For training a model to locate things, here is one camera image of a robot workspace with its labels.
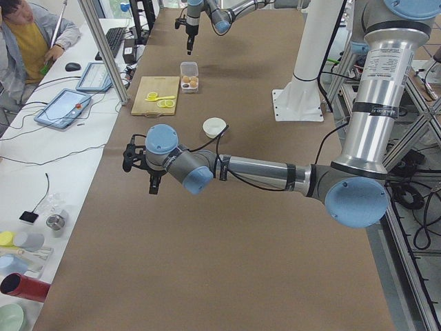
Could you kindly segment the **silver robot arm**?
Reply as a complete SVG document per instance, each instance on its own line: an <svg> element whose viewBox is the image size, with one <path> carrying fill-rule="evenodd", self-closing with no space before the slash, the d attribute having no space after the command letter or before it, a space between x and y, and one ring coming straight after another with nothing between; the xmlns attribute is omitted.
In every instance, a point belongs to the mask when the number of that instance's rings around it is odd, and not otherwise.
<svg viewBox="0 0 441 331"><path fill-rule="evenodd" d="M285 188L287 168L311 168L320 140L334 126L331 114L319 122L274 119L270 90L286 82L301 31L300 15L288 10L252 14L235 23L226 37L203 28L196 46L200 92L181 94L176 116L151 125L172 126L192 158L211 162L203 122L224 119L229 129L219 155L229 159L227 180L213 180L194 195L167 175L159 193L146 198L152 216L209 221L287 217L301 223L324 219L363 228L385 214L389 196L379 183L329 167L340 152L337 139L322 153L318 194L306 199L307 185Z"/></svg>
<svg viewBox="0 0 441 331"><path fill-rule="evenodd" d="M191 55L203 12L207 15L213 31L218 36L223 36L229 32L237 19L273 3L274 1L241 1L233 7L222 9L218 1L188 1L180 16L175 19L174 27L179 29L185 26L186 51L188 55Z"/></svg>

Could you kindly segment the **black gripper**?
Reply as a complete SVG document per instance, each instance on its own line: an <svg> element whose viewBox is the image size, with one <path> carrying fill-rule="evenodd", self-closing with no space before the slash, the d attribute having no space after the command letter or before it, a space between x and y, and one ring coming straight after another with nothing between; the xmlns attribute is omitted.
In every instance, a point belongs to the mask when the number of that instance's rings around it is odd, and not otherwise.
<svg viewBox="0 0 441 331"><path fill-rule="evenodd" d="M148 168L147 172L150 175L149 193L158 194L161 178L167 174L167 172L165 170L154 170L152 168Z"/></svg>
<svg viewBox="0 0 441 331"><path fill-rule="evenodd" d="M187 55L192 55L194 47L194 41L199 29L199 18L194 17L182 17L175 19L175 28L179 29L180 26L185 26L185 32L187 34L186 50Z"/></svg>

